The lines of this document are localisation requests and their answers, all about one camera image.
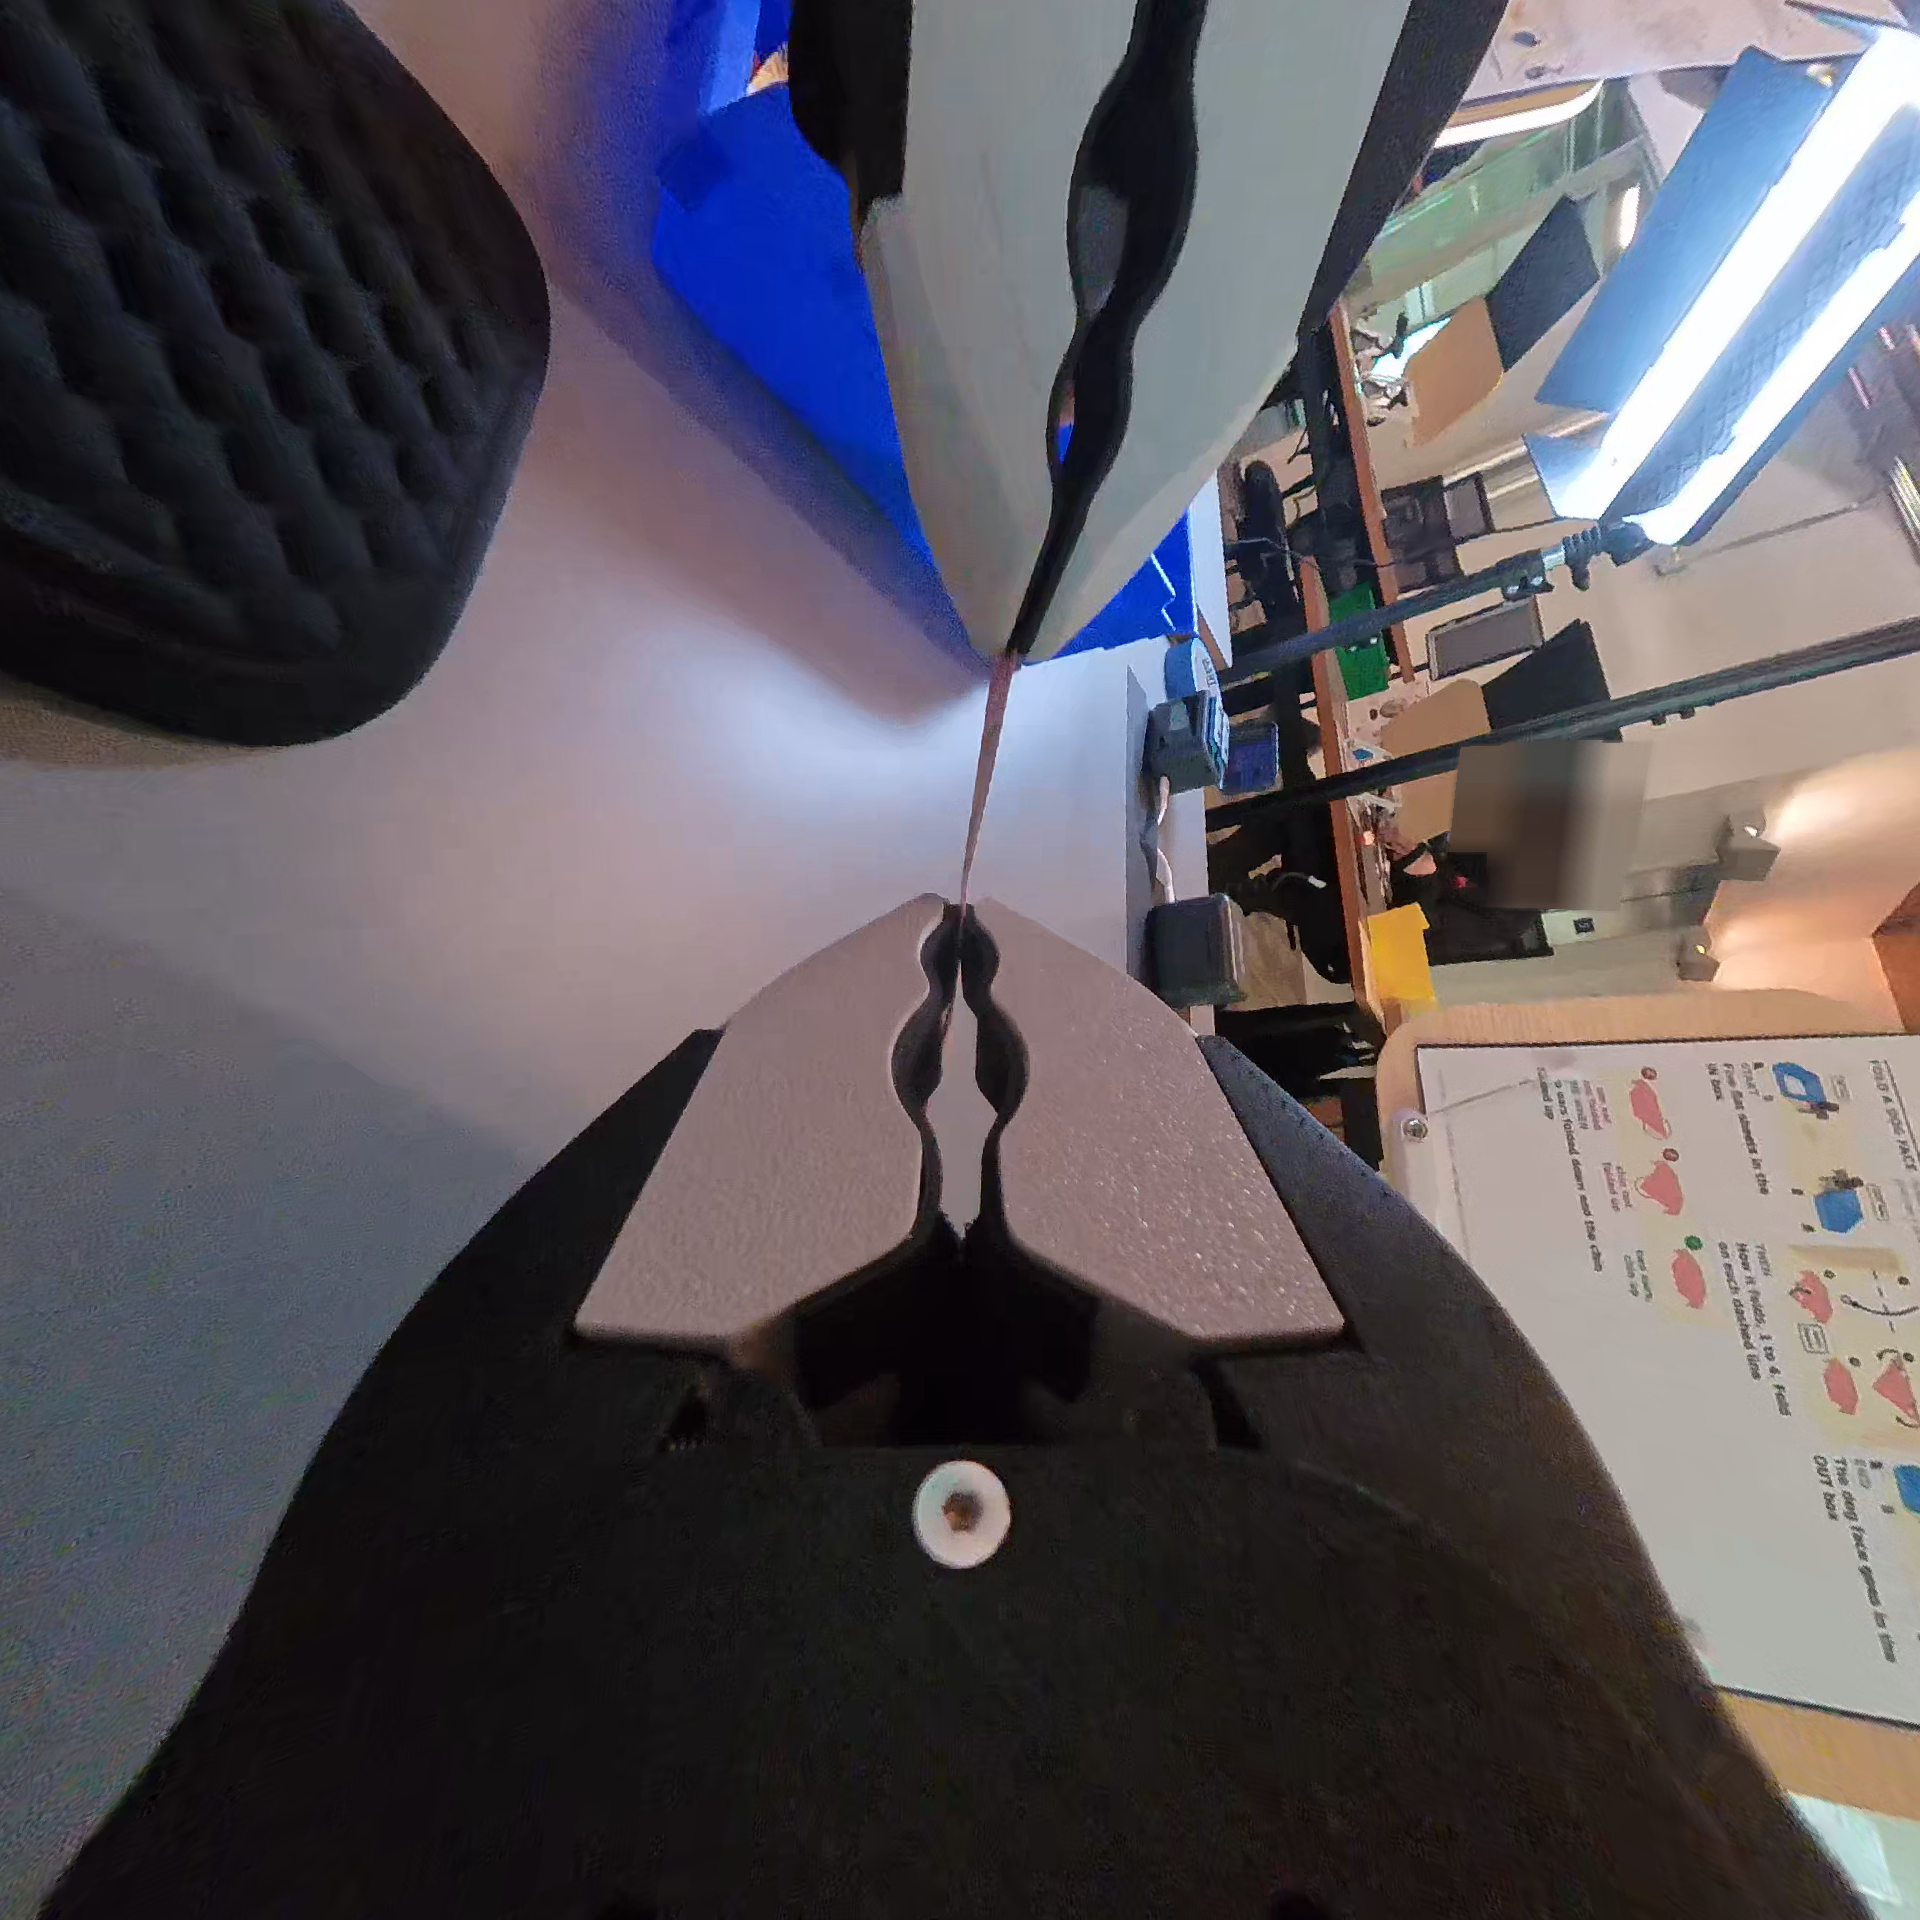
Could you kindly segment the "LED light panel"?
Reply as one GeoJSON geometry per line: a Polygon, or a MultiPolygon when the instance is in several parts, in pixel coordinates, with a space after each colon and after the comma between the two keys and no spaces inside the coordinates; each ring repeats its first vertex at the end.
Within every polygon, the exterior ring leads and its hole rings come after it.
{"type": "Polygon", "coordinates": [[[1702,537],[1915,275],[1915,30],[1813,15],[1837,78],[1744,51],[1553,364],[1594,417],[1528,438],[1558,518],[1702,537]]]}

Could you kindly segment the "blue plastic bin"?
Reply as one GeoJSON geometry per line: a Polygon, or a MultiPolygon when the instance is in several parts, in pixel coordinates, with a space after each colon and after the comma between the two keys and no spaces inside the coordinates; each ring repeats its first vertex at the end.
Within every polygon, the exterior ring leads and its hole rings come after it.
{"type": "Polygon", "coordinates": [[[906,479],[849,185],[788,108],[790,6],[669,6],[668,68],[689,120],[657,166],[653,263],[947,595],[906,479]]]}

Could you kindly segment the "pink floral origami paper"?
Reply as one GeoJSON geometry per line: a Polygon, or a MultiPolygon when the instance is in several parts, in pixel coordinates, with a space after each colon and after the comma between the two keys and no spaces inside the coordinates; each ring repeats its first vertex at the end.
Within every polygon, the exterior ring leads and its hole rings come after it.
{"type": "Polygon", "coordinates": [[[977,742],[977,768],[966,806],[963,869],[955,895],[955,908],[963,913],[963,918],[971,912],[977,857],[993,800],[993,782],[997,775],[1005,709],[1020,665],[1020,654],[1008,648],[994,660],[987,683],[987,697],[982,704],[981,732],[977,742]]]}

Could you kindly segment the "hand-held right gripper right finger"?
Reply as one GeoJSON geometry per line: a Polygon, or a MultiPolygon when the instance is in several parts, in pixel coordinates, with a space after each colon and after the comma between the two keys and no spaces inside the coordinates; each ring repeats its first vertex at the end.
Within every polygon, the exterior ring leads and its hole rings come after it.
{"type": "Polygon", "coordinates": [[[1346,1318],[1188,1021],[1005,902],[969,910],[981,1222],[1094,1339],[1318,1348],[1346,1318]]]}

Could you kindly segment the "wooden workbench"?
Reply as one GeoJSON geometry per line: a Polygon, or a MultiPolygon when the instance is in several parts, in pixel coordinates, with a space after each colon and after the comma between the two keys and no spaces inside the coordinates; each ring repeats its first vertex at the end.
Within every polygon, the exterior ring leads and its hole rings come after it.
{"type": "MultiPolygon", "coordinates": [[[[1357,545],[1362,557],[1357,574],[1369,581],[1377,605],[1390,608],[1397,590],[1387,577],[1384,492],[1369,445],[1369,413],[1353,351],[1353,326],[1344,304],[1331,307],[1329,320],[1298,350],[1293,367],[1308,417],[1312,504],[1325,528],[1334,528],[1342,539],[1357,545]]],[[[1334,654],[1312,657],[1312,712],[1323,776],[1353,771],[1357,760],[1350,704],[1334,654]]],[[[1371,945],[1371,918],[1387,908],[1390,855],[1371,808],[1361,798],[1333,800],[1329,822],[1350,995],[1379,1033],[1390,1037],[1413,1012],[1403,999],[1381,992],[1371,945]]]]}

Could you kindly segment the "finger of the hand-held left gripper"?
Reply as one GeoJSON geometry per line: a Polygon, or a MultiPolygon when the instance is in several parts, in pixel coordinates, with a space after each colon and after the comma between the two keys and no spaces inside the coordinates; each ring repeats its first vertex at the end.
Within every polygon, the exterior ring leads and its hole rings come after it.
{"type": "Polygon", "coordinates": [[[907,13],[900,185],[865,217],[861,270],[924,542],[969,641],[997,656],[1050,529],[1073,168],[1139,6],[907,13]]]}
{"type": "Polygon", "coordinates": [[[1413,5],[1146,5],[1073,164],[1052,518],[1017,614],[1044,660],[1226,461],[1401,191],[1413,5]]]}

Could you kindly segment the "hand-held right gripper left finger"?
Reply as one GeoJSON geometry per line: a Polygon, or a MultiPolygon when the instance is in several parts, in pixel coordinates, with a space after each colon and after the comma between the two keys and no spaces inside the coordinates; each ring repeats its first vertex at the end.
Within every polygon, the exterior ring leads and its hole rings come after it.
{"type": "Polygon", "coordinates": [[[574,1317],[636,1345],[779,1345],[945,1217],[929,1128],[945,934],[912,895],[782,971],[724,1027],[574,1317]]]}

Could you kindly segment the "black office chair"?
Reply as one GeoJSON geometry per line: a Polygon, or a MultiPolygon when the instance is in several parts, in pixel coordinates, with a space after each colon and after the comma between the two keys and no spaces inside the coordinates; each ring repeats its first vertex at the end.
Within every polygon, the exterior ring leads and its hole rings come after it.
{"type": "Polygon", "coordinates": [[[1281,479],[1265,461],[1240,467],[1232,532],[1222,537],[1229,614],[1237,635],[1256,641],[1308,633],[1305,583],[1323,584],[1308,534],[1289,528],[1281,479]]]}

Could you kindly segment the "black stand pole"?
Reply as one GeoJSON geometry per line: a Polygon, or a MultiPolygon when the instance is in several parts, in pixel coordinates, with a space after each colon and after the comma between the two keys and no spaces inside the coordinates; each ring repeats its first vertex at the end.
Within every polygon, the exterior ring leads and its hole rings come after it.
{"type": "Polygon", "coordinates": [[[1834,679],[1915,654],[1917,619],[1909,614],[1872,631],[1789,648],[1616,699],[1537,716],[1508,726],[1485,726],[1462,741],[1369,760],[1346,773],[1323,775],[1298,785],[1277,785],[1245,800],[1228,800],[1208,814],[1208,828],[1211,832],[1235,832],[1248,825],[1273,825],[1298,808],[1331,806],[1342,800],[1441,776],[1456,771],[1468,748],[1515,748],[1538,741],[1618,736],[1632,726],[1661,726],[1674,718],[1760,697],[1778,687],[1834,679]]]}
{"type": "Polygon", "coordinates": [[[1245,654],[1237,654],[1235,663],[1218,679],[1222,687],[1235,687],[1282,671],[1282,667],[1308,663],[1325,651],[1373,639],[1410,619],[1430,616],[1477,595],[1496,592],[1507,603],[1541,596],[1553,587],[1553,575],[1558,568],[1584,592],[1592,584],[1597,560],[1626,566],[1650,549],[1653,542],[1635,520],[1603,520],[1563,534],[1548,545],[1524,549],[1449,583],[1405,595],[1390,605],[1355,609],[1315,631],[1260,641],[1245,654]]]}

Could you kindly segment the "dark grey box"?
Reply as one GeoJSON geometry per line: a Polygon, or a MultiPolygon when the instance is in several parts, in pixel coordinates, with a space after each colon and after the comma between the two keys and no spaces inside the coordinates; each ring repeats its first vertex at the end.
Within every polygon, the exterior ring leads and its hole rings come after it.
{"type": "Polygon", "coordinates": [[[1248,995],[1243,913],[1226,893],[1166,900],[1144,923],[1149,984],[1177,1012],[1240,1006],[1248,995]]]}

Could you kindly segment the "yellow plastic bin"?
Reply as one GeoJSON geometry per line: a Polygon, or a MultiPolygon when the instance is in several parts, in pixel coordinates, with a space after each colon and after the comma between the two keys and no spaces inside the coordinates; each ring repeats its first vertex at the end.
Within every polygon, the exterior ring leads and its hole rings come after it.
{"type": "Polygon", "coordinates": [[[1362,918],[1362,983],[1384,1016],[1398,1021],[1438,1006],[1426,931],[1426,912],[1418,902],[1394,905],[1362,918]]]}

